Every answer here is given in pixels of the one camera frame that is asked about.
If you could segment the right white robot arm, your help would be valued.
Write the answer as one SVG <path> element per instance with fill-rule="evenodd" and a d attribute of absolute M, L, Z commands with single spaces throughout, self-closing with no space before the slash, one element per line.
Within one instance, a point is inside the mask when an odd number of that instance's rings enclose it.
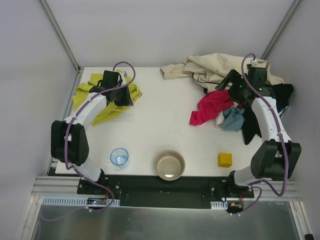
<path fill-rule="evenodd" d="M 244 75 L 230 70 L 216 86 L 216 90 L 224 90 L 232 84 L 228 90 L 230 98 L 253 112 L 262 139 L 250 165 L 230 172 L 219 190 L 222 197 L 252 198 L 252 189 L 259 183 L 266 183 L 277 196 L 283 196 L 302 152 L 301 145 L 292 142 L 287 134 L 277 110 L 275 92 L 266 81 L 267 70 L 251 66 Z"/>

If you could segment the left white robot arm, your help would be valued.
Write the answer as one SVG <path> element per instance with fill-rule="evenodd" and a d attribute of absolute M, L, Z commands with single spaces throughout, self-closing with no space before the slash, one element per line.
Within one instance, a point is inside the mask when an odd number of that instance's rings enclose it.
<path fill-rule="evenodd" d="M 102 175 L 102 170 L 89 157 L 86 130 L 109 104 L 118 107 L 133 105 L 127 79 L 125 71 L 105 70 L 102 79 L 89 88 L 76 110 L 51 125 L 51 156 L 84 179 L 98 182 Z"/>

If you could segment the beige cloth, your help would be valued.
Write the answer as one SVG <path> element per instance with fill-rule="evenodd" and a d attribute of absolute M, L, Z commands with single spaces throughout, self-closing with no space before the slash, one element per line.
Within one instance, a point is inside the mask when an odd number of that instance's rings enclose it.
<path fill-rule="evenodd" d="M 173 80 L 178 78 L 192 77 L 193 80 L 208 92 L 214 92 L 230 70 L 234 69 L 241 73 L 241 64 L 244 66 L 254 59 L 255 66 L 266 68 L 267 83 L 270 85 L 283 84 L 284 80 L 270 72 L 270 63 L 250 55 L 244 60 L 242 56 L 234 56 L 224 53 L 212 53 L 207 55 L 187 56 L 181 63 L 169 64 L 160 68 L 164 79 Z"/>

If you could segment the black cloth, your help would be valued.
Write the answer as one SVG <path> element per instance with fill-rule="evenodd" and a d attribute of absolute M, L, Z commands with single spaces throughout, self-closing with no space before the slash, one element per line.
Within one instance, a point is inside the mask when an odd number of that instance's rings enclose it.
<path fill-rule="evenodd" d="M 259 137 L 262 136 L 259 125 L 258 125 L 257 118 L 250 108 L 245 108 L 243 105 L 238 104 L 236 102 L 235 102 L 234 106 L 232 106 L 231 108 L 240 108 L 240 109 L 245 110 L 245 112 L 243 114 L 244 123 L 242 125 L 241 130 L 240 130 L 240 131 L 242 131 L 242 136 L 243 136 L 243 140 L 244 140 L 245 145 L 249 145 L 255 135 L 258 135 Z"/>

